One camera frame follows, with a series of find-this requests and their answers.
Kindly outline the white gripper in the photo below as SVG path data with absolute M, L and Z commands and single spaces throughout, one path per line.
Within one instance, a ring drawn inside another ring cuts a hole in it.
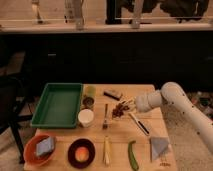
M 135 108 L 138 112 L 148 112 L 152 110 L 148 93 L 140 94 L 135 99 L 131 98 L 129 100 L 125 100 L 122 102 L 122 106 L 126 111 L 132 111 Z

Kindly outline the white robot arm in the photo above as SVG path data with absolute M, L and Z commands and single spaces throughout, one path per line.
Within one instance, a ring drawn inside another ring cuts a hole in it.
M 213 154 L 213 121 L 200 111 L 187 97 L 176 82 L 166 82 L 159 90 L 144 92 L 131 98 L 130 112 L 149 112 L 164 104 L 169 104 L 181 112 L 194 127 L 203 143 Z

